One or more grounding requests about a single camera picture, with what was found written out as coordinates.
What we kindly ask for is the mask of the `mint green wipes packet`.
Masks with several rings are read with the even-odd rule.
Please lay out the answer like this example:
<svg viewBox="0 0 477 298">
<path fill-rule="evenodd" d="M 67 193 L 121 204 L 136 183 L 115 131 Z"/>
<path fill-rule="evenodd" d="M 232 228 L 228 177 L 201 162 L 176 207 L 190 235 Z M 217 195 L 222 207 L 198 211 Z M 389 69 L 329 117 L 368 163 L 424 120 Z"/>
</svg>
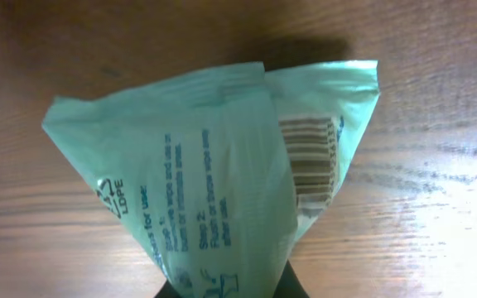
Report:
<svg viewBox="0 0 477 298">
<path fill-rule="evenodd" d="M 344 182 L 380 95 L 378 64 L 197 70 L 42 126 L 181 297 L 270 297 Z"/>
</svg>

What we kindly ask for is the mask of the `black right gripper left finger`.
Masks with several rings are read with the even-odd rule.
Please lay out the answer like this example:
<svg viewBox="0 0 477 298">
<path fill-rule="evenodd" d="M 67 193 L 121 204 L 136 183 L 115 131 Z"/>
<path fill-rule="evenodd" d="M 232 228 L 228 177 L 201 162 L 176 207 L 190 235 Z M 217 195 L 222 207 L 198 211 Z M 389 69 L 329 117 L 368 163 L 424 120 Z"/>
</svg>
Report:
<svg viewBox="0 0 477 298">
<path fill-rule="evenodd" d="M 168 281 L 166 281 L 154 298 L 176 298 L 176 290 Z"/>
</svg>

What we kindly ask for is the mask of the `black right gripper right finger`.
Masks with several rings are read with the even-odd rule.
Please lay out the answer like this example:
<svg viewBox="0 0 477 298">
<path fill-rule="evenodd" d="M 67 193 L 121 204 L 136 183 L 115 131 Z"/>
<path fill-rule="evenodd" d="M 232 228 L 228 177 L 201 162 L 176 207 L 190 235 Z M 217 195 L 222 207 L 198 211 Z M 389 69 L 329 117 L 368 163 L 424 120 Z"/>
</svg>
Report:
<svg viewBox="0 0 477 298">
<path fill-rule="evenodd" d="M 309 298 L 289 261 L 283 269 L 273 298 Z"/>
</svg>

